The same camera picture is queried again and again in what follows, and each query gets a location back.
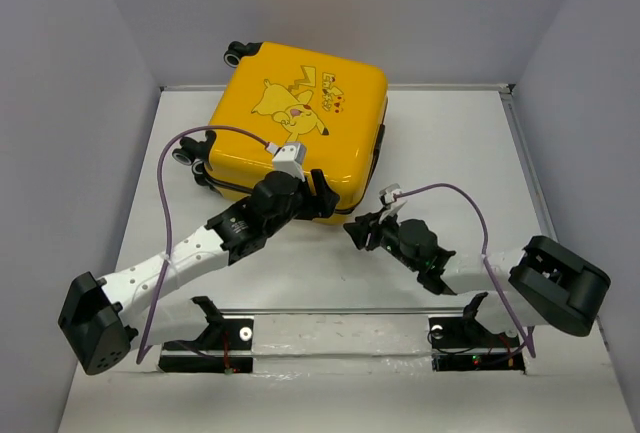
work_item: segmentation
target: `gray wall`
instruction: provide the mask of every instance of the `gray wall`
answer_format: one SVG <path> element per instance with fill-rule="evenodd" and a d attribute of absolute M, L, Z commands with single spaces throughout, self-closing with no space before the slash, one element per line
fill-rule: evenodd
<path fill-rule="evenodd" d="M 561 0 L 115 0 L 163 85 L 224 84 L 226 45 L 271 40 L 394 83 L 515 82 Z"/>
<path fill-rule="evenodd" d="M 59 308 L 114 267 L 158 90 L 112 0 L 0 18 L 0 429 L 52 432 L 75 365 Z"/>
<path fill-rule="evenodd" d="M 566 0 L 516 88 L 558 236 L 612 277 L 602 321 L 640 428 L 640 0 Z"/>

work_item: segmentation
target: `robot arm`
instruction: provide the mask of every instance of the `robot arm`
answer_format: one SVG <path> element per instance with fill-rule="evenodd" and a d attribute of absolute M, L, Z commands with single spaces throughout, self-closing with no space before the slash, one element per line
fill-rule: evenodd
<path fill-rule="evenodd" d="M 262 249 L 267 239 L 291 220 L 327 218 L 339 197 L 321 170 L 312 170 L 315 195 L 301 164 L 304 146 L 286 144 L 270 172 L 251 195 L 209 219 L 172 250 L 160 290 L 163 298 L 196 278 L 230 266 Z M 89 272 L 69 287 L 58 324 L 89 375 L 102 373 L 139 346 L 164 254 L 117 273 L 94 278 Z M 220 314 L 207 298 L 187 305 L 159 305 L 149 344 L 194 339 L 215 325 Z"/>
<path fill-rule="evenodd" d="M 392 185 L 380 193 L 383 207 L 344 225 L 356 248 L 382 247 L 436 295 L 483 292 L 465 308 L 465 319 L 484 330 L 513 336 L 514 324 L 485 270 L 482 255 L 459 255 L 438 245 L 438 237 L 422 220 L 398 223 L 405 204 Z M 596 266 L 544 236 L 535 236 L 522 250 L 487 256 L 488 264 L 520 323 L 550 324 L 574 336 L 586 336 L 611 284 Z"/>

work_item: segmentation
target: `white table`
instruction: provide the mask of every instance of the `white table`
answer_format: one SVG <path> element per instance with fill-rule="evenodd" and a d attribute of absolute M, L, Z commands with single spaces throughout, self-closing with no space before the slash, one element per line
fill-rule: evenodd
<path fill-rule="evenodd" d="M 177 132 L 208 122 L 220 95 L 162 94 L 119 269 L 157 253 L 164 244 L 155 186 L 158 153 Z M 376 193 L 390 183 L 411 189 L 444 181 L 462 187 L 479 203 L 489 225 L 490 251 L 524 246 L 540 232 L 497 92 L 393 91 L 389 97 L 382 155 L 357 212 L 377 209 Z M 176 239 L 227 205 L 195 185 L 190 175 L 173 161 L 165 166 Z M 475 252 L 480 247 L 478 220 L 454 193 L 414 197 L 401 216 L 424 218 L 445 248 Z M 260 360 L 256 375 L 225 377 L 162 374 L 155 372 L 157 352 L 139 367 L 129 355 L 96 377 L 77 371 L 60 431 L 633 431 L 597 328 L 588 338 L 539 328 L 539 357 L 527 360 L 526 376 L 434 373 L 425 317 L 323 315 L 320 310 L 436 311 L 468 302 L 468 297 L 429 294 L 414 274 L 384 252 L 355 250 L 340 229 L 295 222 L 263 251 L 187 285 L 170 301 L 202 294 L 223 309 L 317 309 L 316 316 L 257 317 L 256 342 L 360 356 Z M 349 341 L 328 341 L 333 330 L 327 321 L 350 332 Z M 413 356 L 368 357 L 373 351 Z"/>

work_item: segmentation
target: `pikachu illustration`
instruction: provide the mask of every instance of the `pikachu illustration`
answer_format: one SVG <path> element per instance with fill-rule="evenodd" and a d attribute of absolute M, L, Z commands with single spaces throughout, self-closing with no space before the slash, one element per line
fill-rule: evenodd
<path fill-rule="evenodd" d="M 296 80 L 289 88 L 264 80 L 262 99 L 251 111 L 258 115 L 271 116 L 273 121 L 280 123 L 289 132 L 287 142 L 297 141 L 300 135 L 306 135 L 314 129 L 323 136 L 329 134 L 325 124 L 309 106 L 314 91 L 307 89 L 298 94 L 293 93 L 303 86 L 316 86 L 315 68 L 303 66 L 302 72 L 304 78 Z"/>

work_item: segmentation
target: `suitcase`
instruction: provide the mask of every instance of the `suitcase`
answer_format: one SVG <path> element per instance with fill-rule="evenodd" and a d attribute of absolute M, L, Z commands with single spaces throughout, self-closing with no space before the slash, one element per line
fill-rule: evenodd
<path fill-rule="evenodd" d="M 234 42 L 224 55 L 236 67 L 211 125 L 244 128 L 280 146 L 307 148 L 303 169 L 322 169 L 340 195 L 341 224 L 362 200 L 380 154 L 387 80 L 374 66 L 276 43 Z M 196 181 L 236 201 L 272 170 L 271 156 L 249 138 L 220 134 Z"/>

